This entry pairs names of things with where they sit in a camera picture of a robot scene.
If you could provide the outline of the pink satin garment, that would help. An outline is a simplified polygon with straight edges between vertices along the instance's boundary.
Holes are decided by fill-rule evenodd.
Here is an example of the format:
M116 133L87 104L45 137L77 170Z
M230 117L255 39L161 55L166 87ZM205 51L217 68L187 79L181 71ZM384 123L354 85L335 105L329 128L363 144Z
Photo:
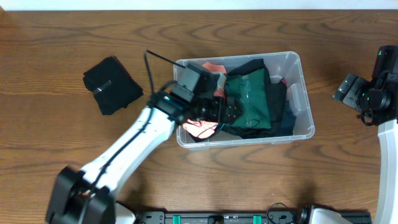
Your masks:
M210 62L205 62L203 67L211 72L215 72L218 78L216 90L213 94L216 98L223 101L225 99L224 93L224 83L226 81L226 69L223 65L215 65ZM190 120L188 119L186 123L183 123L183 129L186 130L193 139L198 141L205 140L212 137L216 133L216 128L219 122L205 121L205 120Z

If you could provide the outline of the dark green taped garment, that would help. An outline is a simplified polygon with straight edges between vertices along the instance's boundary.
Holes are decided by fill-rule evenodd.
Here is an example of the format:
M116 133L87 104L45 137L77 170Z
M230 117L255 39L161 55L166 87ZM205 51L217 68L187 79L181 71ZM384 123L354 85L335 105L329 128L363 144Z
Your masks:
M213 102L221 102L221 112L213 114L210 111L199 120L202 123L217 123L224 132L243 139L268 138L273 132L271 116L276 114L270 111L268 105L266 90L270 87L271 80L266 68L256 68L251 72L235 69L227 74L223 93L232 97L232 105L238 107L238 116L233 118L226 113L226 100L217 96Z

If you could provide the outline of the black garment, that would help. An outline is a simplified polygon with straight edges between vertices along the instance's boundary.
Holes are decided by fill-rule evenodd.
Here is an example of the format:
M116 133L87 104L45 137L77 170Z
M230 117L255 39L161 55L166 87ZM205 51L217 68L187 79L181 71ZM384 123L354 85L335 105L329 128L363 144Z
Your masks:
M247 62L244 65L241 65L235 69L237 69L238 71L243 70L245 72L251 72L256 68L266 68L268 70L268 68L265 66L264 60L261 58L250 60L249 62ZM282 114L284 112L285 101L287 100L287 86L285 86L283 83L280 83L280 81L277 83L271 82L271 87L268 90L266 90L266 93L267 93L269 109L271 112L276 113L275 115L271 116L272 124L273 124L273 132L272 132L272 136L270 136L269 138L280 137L279 129L280 129L280 123L282 121ZM214 135L216 135L218 131L223 131L221 125L217 126L216 133Z
M96 100L102 115L112 115L143 95L116 56L106 57L83 74L83 83Z

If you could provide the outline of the dark navy garment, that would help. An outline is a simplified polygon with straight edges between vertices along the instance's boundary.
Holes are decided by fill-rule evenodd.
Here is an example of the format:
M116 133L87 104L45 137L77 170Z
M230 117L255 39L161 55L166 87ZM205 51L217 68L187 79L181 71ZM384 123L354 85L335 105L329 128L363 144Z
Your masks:
M293 136L296 119L296 115L293 114L290 108L289 100L286 100L280 123L279 136Z

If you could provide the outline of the red navy plaid shirt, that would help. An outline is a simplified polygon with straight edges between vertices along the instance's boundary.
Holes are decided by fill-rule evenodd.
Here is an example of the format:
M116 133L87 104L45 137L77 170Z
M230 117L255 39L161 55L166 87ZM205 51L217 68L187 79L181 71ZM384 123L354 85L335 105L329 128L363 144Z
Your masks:
M284 78L282 78L282 79L280 80L280 83L283 83L285 86L287 86L287 82L286 82L286 80L285 80Z

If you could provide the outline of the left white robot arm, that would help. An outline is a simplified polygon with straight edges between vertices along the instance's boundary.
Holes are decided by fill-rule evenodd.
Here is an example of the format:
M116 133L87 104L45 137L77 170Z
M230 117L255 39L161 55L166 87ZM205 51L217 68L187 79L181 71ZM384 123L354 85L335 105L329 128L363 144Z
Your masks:
M135 123L102 155L75 171L65 167L55 179L47 223L134 223L136 215L116 201L124 184L176 126L195 113L227 123L243 113L238 97L197 98L187 102L159 91Z

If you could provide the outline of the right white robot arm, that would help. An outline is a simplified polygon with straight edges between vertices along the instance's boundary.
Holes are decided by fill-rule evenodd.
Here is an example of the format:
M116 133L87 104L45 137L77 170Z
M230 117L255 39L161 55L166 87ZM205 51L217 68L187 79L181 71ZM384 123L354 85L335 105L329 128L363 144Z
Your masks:
M358 112L365 126L376 126L381 150L379 198L374 223L397 223L397 82L386 74L367 81L348 74L333 99Z

